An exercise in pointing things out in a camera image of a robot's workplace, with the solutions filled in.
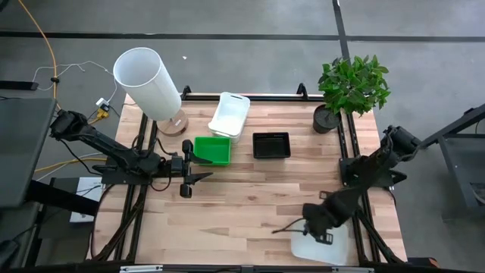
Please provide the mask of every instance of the white cylinder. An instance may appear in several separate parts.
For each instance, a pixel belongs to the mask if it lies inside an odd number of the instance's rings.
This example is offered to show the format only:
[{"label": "white cylinder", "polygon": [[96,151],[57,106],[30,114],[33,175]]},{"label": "white cylinder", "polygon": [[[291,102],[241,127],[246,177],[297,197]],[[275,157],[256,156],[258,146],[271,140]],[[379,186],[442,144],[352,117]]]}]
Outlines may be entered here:
[{"label": "white cylinder", "polygon": [[182,100],[160,55],[153,49],[135,48],[114,63],[115,80],[147,117],[154,121],[173,118]]}]

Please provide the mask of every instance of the gray tabletop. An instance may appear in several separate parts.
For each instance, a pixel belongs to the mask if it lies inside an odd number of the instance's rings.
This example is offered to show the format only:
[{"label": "gray tabletop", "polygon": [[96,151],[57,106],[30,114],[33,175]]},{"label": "gray tabletop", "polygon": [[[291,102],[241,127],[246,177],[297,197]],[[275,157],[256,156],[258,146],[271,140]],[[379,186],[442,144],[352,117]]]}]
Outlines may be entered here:
[{"label": "gray tabletop", "polygon": [[55,110],[55,100],[0,101],[0,208],[22,204]]}]

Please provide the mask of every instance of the butcher block tabletop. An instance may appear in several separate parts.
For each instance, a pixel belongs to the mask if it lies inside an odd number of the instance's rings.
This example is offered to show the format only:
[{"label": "butcher block tabletop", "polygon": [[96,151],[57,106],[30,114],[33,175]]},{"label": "butcher block tabletop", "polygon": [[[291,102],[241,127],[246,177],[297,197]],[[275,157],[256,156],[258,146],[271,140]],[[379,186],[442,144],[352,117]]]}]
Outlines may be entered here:
[{"label": "butcher block tabletop", "polygon": [[[179,195],[182,178],[174,178],[164,192],[149,188],[136,263],[187,265],[325,265],[295,257],[291,253],[290,232],[272,234],[291,221],[301,218],[305,202],[321,203],[319,192],[342,187],[338,161],[341,150],[337,129],[326,134],[312,129],[312,115],[319,102],[251,102],[249,115],[238,143],[231,147],[228,166],[198,166],[192,172],[212,171],[195,186],[192,198]],[[208,123],[217,102],[183,102],[189,119],[180,136],[158,133],[168,152],[182,153],[182,141],[208,137]],[[379,136],[372,112],[355,116],[358,144],[363,155],[379,147]],[[127,96],[116,141],[130,147],[139,132],[142,111]],[[343,119],[346,147],[353,155],[346,119]],[[144,147],[152,122],[146,131]],[[288,132],[291,157],[254,159],[252,134]],[[155,152],[166,156],[155,147]],[[167,185],[167,178],[156,179],[155,188]],[[114,186],[102,202],[95,222],[95,254],[118,228],[127,194],[126,185]],[[399,222],[391,195],[382,189],[368,192],[374,225],[394,253],[406,260]],[[348,265],[357,265],[351,221],[349,226]],[[132,230],[127,233],[124,257]],[[362,227],[367,256],[371,257],[368,237]]]}]

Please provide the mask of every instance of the concrete floor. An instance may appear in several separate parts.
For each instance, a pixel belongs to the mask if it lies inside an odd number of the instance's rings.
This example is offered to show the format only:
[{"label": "concrete floor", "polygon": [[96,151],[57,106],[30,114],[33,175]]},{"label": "concrete floor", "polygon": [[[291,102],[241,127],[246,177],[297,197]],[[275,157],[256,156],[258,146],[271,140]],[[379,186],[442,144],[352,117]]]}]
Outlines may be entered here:
[{"label": "concrete floor", "polygon": [[[123,33],[238,33],[336,35],[331,0],[24,0],[45,31]],[[340,0],[347,35],[372,36],[485,36],[485,2],[481,0]],[[35,31],[16,1],[0,13],[0,30]],[[338,41],[251,40],[100,40],[51,39],[58,63],[95,61],[111,69],[116,58],[135,46],[157,50],[179,90],[194,92],[294,93],[304,82],[317,92],[321,64],[341,55]],[[32,80],[35,69],[51,65],[41,39],[0,38],[0,79]],[[377,55],[390,69],[393,94],[376,111],[377,126],[401,125],[425,138],[485,102],[481,78],[484,43],[350,42],[350,55]],[[59,102],[85,114],[99,97],[114,89],[112,77],[90,64],[85,73],[72,67],[61,77]],[[38,75],[49,85],[51,71]],[[51,92],[2,96],[51,96]],[[113,106],[121,109],[119,90]],[[97,128],[114,137],[118,119],[110,117]],[[485,124],[479,127],[485,131]],[[93,152],[72,143],[75,153]],[[39,167],[70,158],[60,143],[47,139]],[[443,223],[441,214],[462,204],[437,146],[421,152],[399,170],[408,180],[396,187],[397,210],[408,256],[432,256],[444,268],[483,271],[485,221]],[[71,165],[56,177],[86,176]],[[45,254],[45,262],[81,260],[85,238],[51,242],[54,253],[66,249],[80,255],[63,258]]]}]

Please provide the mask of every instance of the potted plant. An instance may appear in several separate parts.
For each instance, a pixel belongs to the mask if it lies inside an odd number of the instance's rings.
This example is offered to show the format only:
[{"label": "potted plant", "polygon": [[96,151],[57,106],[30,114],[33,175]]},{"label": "potted plant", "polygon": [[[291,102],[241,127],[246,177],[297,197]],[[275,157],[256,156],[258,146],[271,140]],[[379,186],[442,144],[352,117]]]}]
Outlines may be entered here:
[{"label": "potted plant", "polygon": [[318,80],[318,90],[324,93],[324,105],[313,113],[313,128],[326,133],[339,126],[336,114],[343,109],[350,115],[354,111],[361,116],[376,105],[381,109],[390,94],[383,74],[389,71],[379,64],[374,55],[364,59],[355,56],[354,61],[336,58],[331,64],[323,64],[324,72]]}]

